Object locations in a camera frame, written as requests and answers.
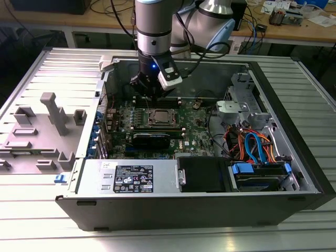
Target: motherboard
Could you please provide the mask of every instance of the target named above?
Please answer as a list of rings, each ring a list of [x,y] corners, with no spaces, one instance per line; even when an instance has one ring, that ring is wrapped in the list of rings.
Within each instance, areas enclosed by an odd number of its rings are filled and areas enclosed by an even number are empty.
[[[156,105],[146,100],[122,102],[111,109],[110,159],[176,159],[213,156],[206,129],[209,107],[195,99],[173,99]]]

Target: table leg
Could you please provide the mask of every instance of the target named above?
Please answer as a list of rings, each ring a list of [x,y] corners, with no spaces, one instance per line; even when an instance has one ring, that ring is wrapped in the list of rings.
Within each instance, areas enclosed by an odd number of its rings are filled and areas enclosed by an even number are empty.
[[[77,48],[76,38],[71,29],[63,30],[69,48]]]
[[[238,54],[240,47],[242,45],[242,42],[244,41],[245,41],[245,37],[234,36],[229,54]]]

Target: gray plastic bracket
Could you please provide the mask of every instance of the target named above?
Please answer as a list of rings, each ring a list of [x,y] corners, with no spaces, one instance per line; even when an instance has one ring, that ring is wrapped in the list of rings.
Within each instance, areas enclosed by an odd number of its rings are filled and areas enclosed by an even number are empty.
[[[14,136],[29,136],[29,135],[37,135],[38,131],[35,128],[21,128],[21,129],[15,129],[13,131]]]
[[[63,107],[57,107],[59,109],[59,114],[63,119],[63,122],[66,123],[68,121],[68,116],[65,114]],[[49,121],[52,125],[54,125],[54,121],[50,115],[48,115]]]
[[[85,110],[75,110],[73,116],[73,119],[75,120],[77,126],[84,126],[87,117]]]
[[[45,158],[57,157],[59,155],[59,151],[57,149],[53,149],[52,151],[41,151],[41,155]]]
[[[55,170],[56,164],[53,162],[53,160],[37,160],[36,167],[40,170]]]
[[[29,117],[34,117],[35,114],[31,107],[19,107],[14,113],[14,117],[19,125],[31,124]]]
[[[60,166],[62,166],[62,168],[64,170],[72,170],[72,167],[74,166],[75,163],[75,155],[73,152],[70,153],[70,157],[69,159],[67,159],[64,155],[63,152],[61,152],[61,154],[58,157],[58,163],[60,164]]]
[[[64,118],[56,106],[55,99],[55,93],[44,92],[40,101],[47,107],[51,120],[54,122],[59,135],[62,136],[68,133],[68,129],[65,127]]]
[[[8,171],[11,168],[11,164],[9,164],[6,160],[0,160],[0,171]]]

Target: blue plastic clip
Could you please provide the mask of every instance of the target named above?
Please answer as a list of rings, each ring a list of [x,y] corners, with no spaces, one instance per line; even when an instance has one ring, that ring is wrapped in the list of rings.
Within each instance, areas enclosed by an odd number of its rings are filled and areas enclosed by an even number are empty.
[[[235,163],[232,166],[233,174],[237,173],[254,173],[253,166],[248,163]]]
[[[65,180],[66,177],[63,174],[58,174],[54,179],[55,184],[65,184],[67,181]]]
[[[97,111],[96,112],[96,119],[101,120],[102,118],[103,118],[103,114]]]
[[[285,168],[286,168],[286,171],[287,171],[288,174],[292,172],[292,168],[290,167],[290,164],[286,163]]]

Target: blue latch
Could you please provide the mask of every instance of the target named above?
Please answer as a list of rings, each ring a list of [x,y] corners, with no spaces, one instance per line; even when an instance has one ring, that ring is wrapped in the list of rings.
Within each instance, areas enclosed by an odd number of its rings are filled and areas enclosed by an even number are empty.
[[[103,114],[97,111],[96,112],[96,119],[101,120],[102,118],[103,118]]]
[[[286,168],[286,171],[287,171],[287,173],[291,173],[292,172],[292,168],[290,167],[290,165],[289,164],[285,164],[285,168]]]
[[[66,184],[67,181],[66,181],[66,176],[63,175],[63,174],[58,174],[54,180],[54,183],[55,184]]]
[[[254,173],[253,167],[248,163],[236,163],[232,166],[233,174]]]
[[[93,132],[96,132],[98,130],[99,130],[99,126],[97,126],[97,125],[92,126],[92,131]]]

